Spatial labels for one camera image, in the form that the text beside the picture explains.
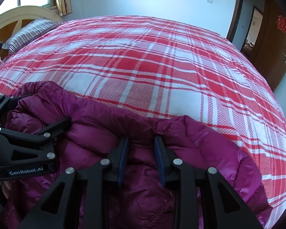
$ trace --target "wooden door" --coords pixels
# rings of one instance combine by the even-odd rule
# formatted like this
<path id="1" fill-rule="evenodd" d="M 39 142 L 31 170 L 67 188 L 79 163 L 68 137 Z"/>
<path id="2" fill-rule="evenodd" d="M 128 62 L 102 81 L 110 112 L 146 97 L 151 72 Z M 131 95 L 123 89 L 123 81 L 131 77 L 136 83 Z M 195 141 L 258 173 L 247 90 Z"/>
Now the wooden door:
<path id="1" fill-rule="evenodd" d="M 271 0 L 266 32 L 252 64 L 266 79 L 272 91 L 277 88 L 286 72 L 285 22 L 283 11 L 275 0 Z"/>

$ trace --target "red paper cut decoration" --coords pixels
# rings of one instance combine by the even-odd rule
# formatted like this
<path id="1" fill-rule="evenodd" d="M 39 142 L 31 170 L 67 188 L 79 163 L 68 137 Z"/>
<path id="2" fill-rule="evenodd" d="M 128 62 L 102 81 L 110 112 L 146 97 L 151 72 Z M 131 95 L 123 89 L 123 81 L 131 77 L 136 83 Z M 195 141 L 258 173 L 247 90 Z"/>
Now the red paper cut decoration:
<path id="1" fill-rule="evenodd" d="M 278 24 L 278 29 L 282 30 L 283 33 L 286 33 L 286 17 L 279 15 L 278 20 L 277 20 L 277 24 Z"/>

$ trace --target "red and white plaid sheet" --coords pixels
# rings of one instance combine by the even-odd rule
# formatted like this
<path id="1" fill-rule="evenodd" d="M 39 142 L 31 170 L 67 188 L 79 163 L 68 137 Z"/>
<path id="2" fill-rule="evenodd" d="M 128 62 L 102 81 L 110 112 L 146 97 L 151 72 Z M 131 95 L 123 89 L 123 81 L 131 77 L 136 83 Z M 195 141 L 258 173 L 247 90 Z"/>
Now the red and white plaid sheet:
<path id="1" fill-rule="evenodd" d="M 140 16 L 70 21 L 9 56 L 0 95 L 46 80 L 141 116 L 203 122 L 260 168 L 274 208 L 266 228 L 285 210 L 284 115 L 265 79 L 219 34 Z"/>

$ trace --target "door frame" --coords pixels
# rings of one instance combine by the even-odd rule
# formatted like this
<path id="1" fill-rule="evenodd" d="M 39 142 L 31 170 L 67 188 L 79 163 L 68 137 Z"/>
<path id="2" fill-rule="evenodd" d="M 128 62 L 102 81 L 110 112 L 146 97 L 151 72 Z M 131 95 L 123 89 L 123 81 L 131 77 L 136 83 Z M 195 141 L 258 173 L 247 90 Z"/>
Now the door frame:
<path id="1" fill-rule="evenodd" d="M 250 20 L 249 28 L 248 28 L 248 31 L 247 31 L 247 34 L 246 34 L 246 37 L 245 37 L 245 40 L 244 40 L 244 43 L 243 43 L 243 46 L 242 46 L 241 50 L 244 48 L 244 46 L 245 46 L 245 44 L 246 44 L 246 39 L 247 39 L 247 37 L 248 37 L 249 31 L 250 31 L 250 28 L 251 28 L 251 23 L 252 23 L 252 20 L 253 20 L 253 15 L 254 15 L 254 10 L 255 10 L 255 9 L 263 15 L 263 19 L 264 19 L 264 13 L 263 13 L 261 10 L 259 10 L 256 6 L 253 5 L 253 10 L 252 10 L 252 15 L 251 15 L 251 20 Z"/>
<path id="2" fill-rule="evenodd" d="M 237 31 L 237 27 L 238 27 L 240 15 L 241 15 L 241 13 L 242 13 L 243 2 L 244 2 L 244 0 L 239 0 L 239 6 L 238 6 L 238 8 L 237 8 L 236 20 L 235 20 L 234 25 L 233 25 L 233 29 L 232 29 L 232 32 L 231 32 L 231 36 L 228 38 L 228 40 L 229 40 L 231 43 L 233 42 L 234 37 L 235 37 L 235 34 L 236 34 L 236 31 Z"/>
<path id="3" fill-rule="evenodd" d="M 229 28 L 229 31 L 228 31 L 228 34 L 227 34 L 227 37 L 226 37 L 227 40 L 229 40 L 231 35 L 232 35 L 232 31 L 233 31 L 234 24 L 235 24 L 236 17 L 237 17 L 238 6 L 239 6 L 239 0 L 236 0 L 235 1 L 234 12 L 233 12 L 233 16 L 232 16 L 232 21 L 231 21 L 230 28 Z"/>

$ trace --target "electrical outlet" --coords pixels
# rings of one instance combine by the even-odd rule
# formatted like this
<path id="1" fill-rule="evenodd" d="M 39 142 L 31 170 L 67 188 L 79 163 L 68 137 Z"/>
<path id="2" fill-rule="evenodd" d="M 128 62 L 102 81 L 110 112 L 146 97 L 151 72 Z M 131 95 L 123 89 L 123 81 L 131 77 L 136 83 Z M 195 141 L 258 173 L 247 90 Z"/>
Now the electrical outlet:
<path id="1" fill-rule="evenodd" d="M 206 0 L 207 2 L 209 2 L 209 3 L 213 3 L 213 0 Z"/>

